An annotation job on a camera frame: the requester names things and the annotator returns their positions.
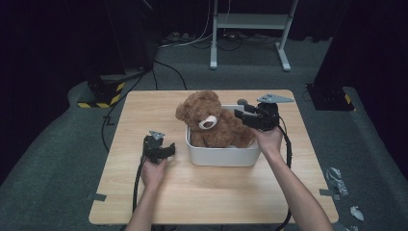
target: teddy bear face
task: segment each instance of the teddy bear face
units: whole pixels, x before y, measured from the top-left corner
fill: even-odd
[[[176,110],[176,117],[193,131],[210,129],[217,124],[222,112],[218,96],[211,90],[191,94]]]

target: electrical cable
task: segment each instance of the electrical cable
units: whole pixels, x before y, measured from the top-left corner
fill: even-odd
[[[248,41],[249,39],[263,39],[262,41]],[[256,45],[261,45],[261,44],[268,44],[268,43],[275,43],[278,39],[280,38],[272,38],[272,37],[248,37],[248,38],[242,38],[242,40],[246,40],[243,44],[256,44]]]
[[[228,11],[227,11],[227,15],[225,16],[224,24],[227,24],[227,18],[228,18],[228,15],[229,15],[230,11],[231,11],[231,0],[228,0]]]
[[[136,181],[135,181],[135,187],[133,190],[133,210],[135,211],[136,206],[138,205],[138,187],[139,187],[139,181],[140,181],[140,176],[141,176],[141,170],[143,169],[144,162],[146,161],[147,157],[142,155],[140,157],[140,164],[138,167],[138,173],[136,174]]]
[[[143,73],[142,75],[141,75],[141,77],[139,78],[139,80],[136,82],[136,84],[134,84],[119,100],[117,100],[117,102],[111,107],[111,109],[109,110],[109,112],[108,112],[108,114],[106,115],[106,116],[104,116],[104,121],[103,121],[103,124],[102,124],[102,128],[101,128],[101,137],[102,137],[102,142],[103,142],[103,145],[104,145],[104,147],[105,147],[105,149],[106,149],[106,151],[107,152],[109,152],[109,147],[108,147],[108,145],[106,144],[106,141],[105,141],[105,135],[104,135],[104,129],[105,129],[105,124],[107,123],[107,121],[109,121],[109,119],[111,118],[110,117],[110,114],[111,114],[111,112],[114,110],[114,108],[119,104],[119,102],[120,101],[122,101],[122,99],[123,98],[125,98],[126,96],[127,96],[127,94],[140,82],[140,80],[143,78],[143,76],[145,75],[146,73]]]
[[[187,90],[186,81],[184,81],[183,76],[180,74],[180,72],[179,72],[178,70],[176,70],[176,69],[175,69],[174,67],[172,67],[172,66],[169,66],[169,65],[167,65],[167,64],[162,64],[162,63],[160,63],[159,61],[156,61],[156,60],[153,60],[153,62],[155,62],[155,63],[157,63],[157,64],[161,64],[161,65],[163,65],[163,66],[166,66],[166,67],[168,67],[168,68],[174,70],[174,71],[180,76],[181,81],[183,81],[184,90]]]
[[[207,22],[206,22],[206,24],[205,24],[205,27],[204,27],[204,31],[203,31],[203,33],[201,34],[201,36],[200,36],[198,39],[193,40],[193,41],[189,41],[189,42],[186,42],[186,43],[169,44],[169,45],[161,45],[161,46],[159,46],[158,48],[164,48],[164,47],[169,47],[169,46],[183,46],[183,45],[190,45],[190,44],[193,44],[193,43],[196,43],[196,42],[200,41],[200,40],[201,40],[201,38],[203,38],[204,34],[205,34],[205,33],[206,33],[206,31],[207,31],[208,23],[209,23],[209,21],[210,21],[210,11],[211,11],[211,4],[210,4],[210,3],[211,3],[211,0],[208,0]]]
[[[205,42],[205,43],[209,43],[209,45],[206,46],[206,47],[198,47],[198,46],[196,46],[196,45],[191,44],[191,46],[194,47],[194,48],[196,48],[196,49],[200,49],[200,50],[205,50],[205,49],[208,49],[208,48],[211,47],[211,43],[210,43],[210,42]]]
[[[288,132],[286,129],[285,121],[283,120],[281,116],[279,116],[279,118],[282,120],[283,125],[284,125],[284,128],[282,128],[282,126],[280,125],[278,125],[278,128],[282,132],[283,138],[286,142],[286,165],[289,168],[291,168],[292,167],[292,143],[288,137]],[[291,212],[291,209],[289,208],[285,220],[275,229],[275,231],[282,230],[289,223],[289,220],[291,220],[291,217],[292,217],[292,212]]]
[[[234,38],[234,41],[236,41],[236,40],[239,40],[239,41],[240,41],[240,43],[238,44],[237,47],[234,47],[234,48],[232,48],[232,49],[225,49],[225,48],[222,48],[221,46],[219,46],[219,44],[217,44],[217,48],[220,49],[220,50],[222,50],[222,51],[234,51],[234,50],[237,50],[238,48],[240,48],[240,47],[242,46],[242,39],[241,39],[241,37],[240,37],[240,36],[237,36],[237,37],[238,37],[238,38]]]
[[[154,83],[156,85],[156,90],[158,90],[159,88],[157,87],[157,79],[156,79],[156,74],[154,73],[154,69],[152,68],[152,73],[153,73],[153,79],[154,79]]]

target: human hand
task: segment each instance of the human hand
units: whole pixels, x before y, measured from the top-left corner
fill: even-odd
[[[278,160],[282,159],[280,149],[283,134],[278,127],[266,132],[262,132],[254,128],[251,128],[251,131],[255,134],[258,146],[268,160],[273,160],[276,158]]]
[[[141,180],[146,189],[157,190],[165,177],[167,158],[162,159],[158,165],[153,164],[149,158],[141,169]]]

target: wooden table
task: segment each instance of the wooden table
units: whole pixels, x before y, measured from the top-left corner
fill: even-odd
[[[253,167],[199,167],[190,161],[186,124],[175,117],[179,103],[195,90],[132,91],[117,124],[97,193],[105,201],[93,202],[89,221],[124,224],[132,215],[136,173],[142,141],[149,130],[165,133],[163,147],[172,142],[176,155],[168,163],[155,208],[155,224],[280,223],[288,205],[261,154]],[[268,92],[293,98],[289,90],[215,90],[222,104],[256,98]],[[292,170],[317,198],[332,222],[339,218],[333,199],[319,194],[327,189],[315,151],[295,102],[279,104],[279,113],[293,144]],[[282,155],[286,159],[283,142]],[[139,197],[143,192],[140,180]]]

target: teddy bear ear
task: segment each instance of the teddy bear ear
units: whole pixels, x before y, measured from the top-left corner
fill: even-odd
[[[212,90],[203,90],[201,96],[203,98],[218,99],[218,95]]]
[[[180,104],[176,109],[176,118],[184,121],[189,107],[189,104]]]

